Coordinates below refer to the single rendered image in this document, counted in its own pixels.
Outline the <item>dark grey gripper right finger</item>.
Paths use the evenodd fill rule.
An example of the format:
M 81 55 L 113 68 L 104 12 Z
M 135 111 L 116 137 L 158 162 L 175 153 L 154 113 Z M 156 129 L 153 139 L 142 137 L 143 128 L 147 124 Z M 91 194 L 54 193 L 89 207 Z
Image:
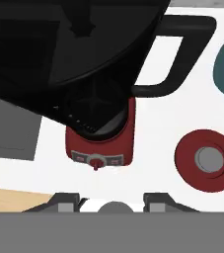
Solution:
M 196 212 L 195 209 L 176 203 L 168 193 L 144 193 L 144 212 Z

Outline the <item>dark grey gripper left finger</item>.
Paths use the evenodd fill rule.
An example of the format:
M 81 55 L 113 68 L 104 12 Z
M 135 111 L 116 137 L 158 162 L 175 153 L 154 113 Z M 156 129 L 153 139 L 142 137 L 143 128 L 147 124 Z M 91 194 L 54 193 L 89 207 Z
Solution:
M 78 212 L 80 195 L 78 193 L 55 193 L 48 202 L 32 207 L 26 212 Z

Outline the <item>red round blender lid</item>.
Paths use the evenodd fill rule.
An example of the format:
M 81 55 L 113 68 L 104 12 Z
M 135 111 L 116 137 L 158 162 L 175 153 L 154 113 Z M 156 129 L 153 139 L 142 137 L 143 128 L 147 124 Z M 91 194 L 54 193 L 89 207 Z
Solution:
M 202 147 L 216 148 L 223 156 L 217 172 L 207 173 L 195 163 L 195 153 Z M 207 193 L 224 190 L 224 135 L 211 129 L 197 129 L 187 133 L 178 143 L 175 164 L 182 178 L 193 188 Z

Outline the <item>red and black blender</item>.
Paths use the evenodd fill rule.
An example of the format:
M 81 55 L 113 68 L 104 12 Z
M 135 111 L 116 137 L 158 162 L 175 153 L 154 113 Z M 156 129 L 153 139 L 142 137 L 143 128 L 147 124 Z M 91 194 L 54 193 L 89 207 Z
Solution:
M 94 169 L 133 157 L 135 100 L 172 94 L 216 29 L 171 0 L 0 0 L 0 99 L 65 125 Z

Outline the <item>light wooden cupboard front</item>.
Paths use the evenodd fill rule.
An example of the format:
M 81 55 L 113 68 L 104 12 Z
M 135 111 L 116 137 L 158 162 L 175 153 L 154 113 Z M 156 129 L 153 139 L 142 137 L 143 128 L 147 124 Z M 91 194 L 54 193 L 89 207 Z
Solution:
M 25 211 L 50 199 L 50 194 L 0 189 L 0 212 Z

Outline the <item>grey flat panel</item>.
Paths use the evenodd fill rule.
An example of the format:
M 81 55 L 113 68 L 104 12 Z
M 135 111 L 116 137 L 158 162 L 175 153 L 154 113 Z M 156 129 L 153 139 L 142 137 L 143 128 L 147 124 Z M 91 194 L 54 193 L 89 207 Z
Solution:
M 0 100 L 0 158 L 35 159 L 41 116 Z

